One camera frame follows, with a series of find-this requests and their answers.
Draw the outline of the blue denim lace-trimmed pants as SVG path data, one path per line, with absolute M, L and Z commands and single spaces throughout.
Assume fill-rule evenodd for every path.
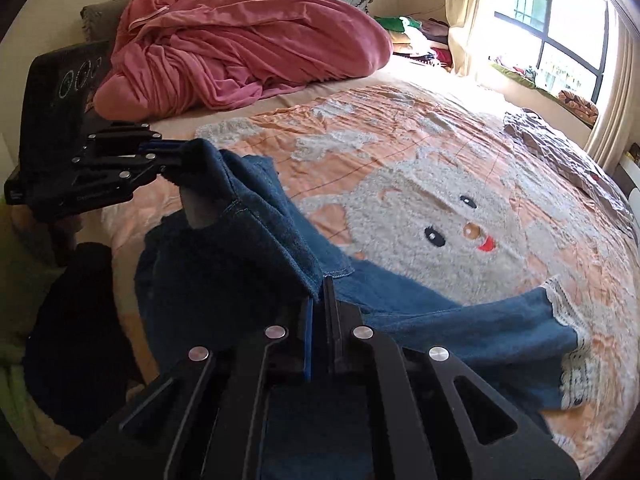
M 286 197 L 271 160 L 196 139 L 162 171 L 183 207 L 149 232 L 134 287 L 161 368 L 202 346 L 223 356 L 286 309 L 311 301 L 303 370 L 270 389 L 258 479 L 371 479 L 356 392 L 328 377 L 321 289 L 359 309 L 398 347 L 449 350 L 551 438 L 560 367 L 576 332 L 558 321 L 552 282 L 463 307 L 413 280 L 345 255 Z

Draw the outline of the black heater with dials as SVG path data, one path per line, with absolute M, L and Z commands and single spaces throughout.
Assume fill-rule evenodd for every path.
M 39 182 L 72 164 L 84 136 L 93 92 L 110 70 L 111 47 L 93 41 L 37 56 L 23 98 L 20 177 Z

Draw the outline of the pink crumpled blanket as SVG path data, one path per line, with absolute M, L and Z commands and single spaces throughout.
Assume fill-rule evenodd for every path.
M 386 30 L 341 0 L 175 0 L 137 18 L 143 3 L 160 0 L 130 1 L 93 98 L 105 119 L 234 110 L 312 82 L 370 76 L 393 53 Z

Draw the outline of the peach bear-patterned bedspread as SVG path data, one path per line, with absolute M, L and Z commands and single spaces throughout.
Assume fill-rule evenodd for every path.
M 459 304 L 555 278 L 561 315 L 585 331 L 593 382 L 549 412 L 585 477 L 611 456 L 639 403 L 639 244 L 591 198 L 503 131 L 521 110 L 497 93 L 402 58 L 372 76 L 251 106 L 157 120 L 274 162 L 286 194 L 347 255 Z

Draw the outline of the brown patterned quilt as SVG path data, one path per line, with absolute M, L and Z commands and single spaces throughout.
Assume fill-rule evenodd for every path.
M 528 108 L 505 112 L 503 131 L 591 198 L 614 226 L 639 244 L 639 226 L 623 191 L 575 142 Z

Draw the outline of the pile of colourful clothes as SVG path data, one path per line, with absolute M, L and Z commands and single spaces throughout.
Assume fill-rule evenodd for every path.
M 376 16 L 374 19 L 390 35 L 394 55 L 452 69 L 449 25 L 445 22 L 432 18 L 419 21 L 410 16 Z

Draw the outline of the cream window curtain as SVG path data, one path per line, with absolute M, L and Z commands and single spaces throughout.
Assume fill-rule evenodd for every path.
M 446 0 L 445 9 L 452 71 L 458 76 L 474 76 L 488 57 L 494 2 Z

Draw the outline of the black-framed window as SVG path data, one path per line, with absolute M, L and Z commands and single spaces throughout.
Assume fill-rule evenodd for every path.
M 490 58 L 535 87 L 574 92 L 593 103 L 606 72 L 608 0 L 491 0 Z

